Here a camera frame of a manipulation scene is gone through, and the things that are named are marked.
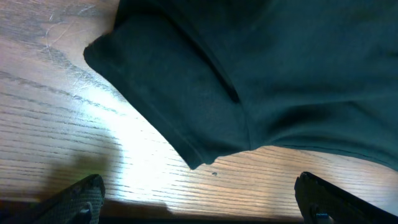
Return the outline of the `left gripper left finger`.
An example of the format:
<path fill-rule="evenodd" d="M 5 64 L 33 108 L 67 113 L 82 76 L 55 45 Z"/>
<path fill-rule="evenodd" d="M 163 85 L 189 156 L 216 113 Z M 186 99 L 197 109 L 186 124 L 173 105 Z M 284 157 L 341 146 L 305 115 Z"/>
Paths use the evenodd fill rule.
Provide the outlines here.
<path fill-rule="evenodd" d="M 104 204 L 102 176 L 92 174 L 2 224 L 98 224 Z"/>

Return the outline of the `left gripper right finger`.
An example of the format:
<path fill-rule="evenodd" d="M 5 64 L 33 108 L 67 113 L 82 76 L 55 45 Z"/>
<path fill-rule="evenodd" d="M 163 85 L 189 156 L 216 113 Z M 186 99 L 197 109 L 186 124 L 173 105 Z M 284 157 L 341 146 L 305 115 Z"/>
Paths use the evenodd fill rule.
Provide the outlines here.
<path fill-rule="evenodd" d="M 295 198 L 309 224 L 395 224 L 397 216 L 313 175 L 302 172 L 295 182 Z"/>

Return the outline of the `black t-shirt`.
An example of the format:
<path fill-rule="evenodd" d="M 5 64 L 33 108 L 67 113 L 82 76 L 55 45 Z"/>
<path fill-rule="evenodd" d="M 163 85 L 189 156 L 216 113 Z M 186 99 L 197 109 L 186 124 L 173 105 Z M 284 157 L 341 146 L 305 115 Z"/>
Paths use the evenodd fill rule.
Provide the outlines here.
<path fill-rule="evenodd" d="M 121 1 L 84 58 L 192 169 L 262 146 L 397 169 L 396 1 Z"/>

